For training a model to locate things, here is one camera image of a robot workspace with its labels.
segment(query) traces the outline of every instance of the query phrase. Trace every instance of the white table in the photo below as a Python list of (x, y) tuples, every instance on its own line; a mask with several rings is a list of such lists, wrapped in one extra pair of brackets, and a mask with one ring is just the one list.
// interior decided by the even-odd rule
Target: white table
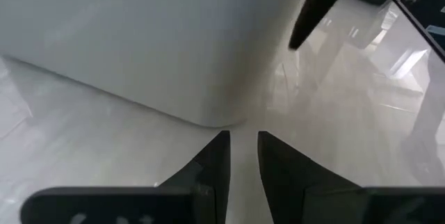
[[(339, 0), (298, 52), (280, 53), (250, 119), (229, 128), (228, 223), (272, 223), (259, 130), (360, 186), (445, 185), (445, 64), (394, 4), (379, 11)], [(0, 223), (19, 223), (24, 199), (50, 186), (159, 184), (219, 131), (2, 58)]]

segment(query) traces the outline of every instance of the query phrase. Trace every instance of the white marble surface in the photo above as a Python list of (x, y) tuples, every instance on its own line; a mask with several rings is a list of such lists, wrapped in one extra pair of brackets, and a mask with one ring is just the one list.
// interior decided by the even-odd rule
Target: white marble surface
[[(228, 223), (272, 223), (257, 161), (267, 130), (362, 186), (445, 185), (445, 64), (394, 4), (340, 0), (230, 127)], [(10, 58), (0, 59), (0, 223), (50, 186), (152, 186), (206, 129)]]

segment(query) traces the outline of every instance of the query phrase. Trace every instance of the white plastic container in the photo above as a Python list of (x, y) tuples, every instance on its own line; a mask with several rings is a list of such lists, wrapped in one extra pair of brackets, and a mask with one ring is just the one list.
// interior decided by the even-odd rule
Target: white plastic container
[(246, 117), (300, 0), (0, 0), (0, 54), (199, 125)]

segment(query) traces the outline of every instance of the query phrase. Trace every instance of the glossy surface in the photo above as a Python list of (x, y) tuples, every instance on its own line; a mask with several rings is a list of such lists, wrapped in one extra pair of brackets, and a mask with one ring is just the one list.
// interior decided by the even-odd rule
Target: glossy surface
[(298, 1), (0, 0), (0, 54), (222, 127), (246, 119)]
[[(249, 120), (229, 128), (228, 223), (271, 223), (259, 130), (361, 186), (445, 186), (445, 64), (394, 4), (339, 0), (280, 56)], [(9, 58), (0, 77), (0, 223), (49, 186), (159, 184), (220, 131)]]

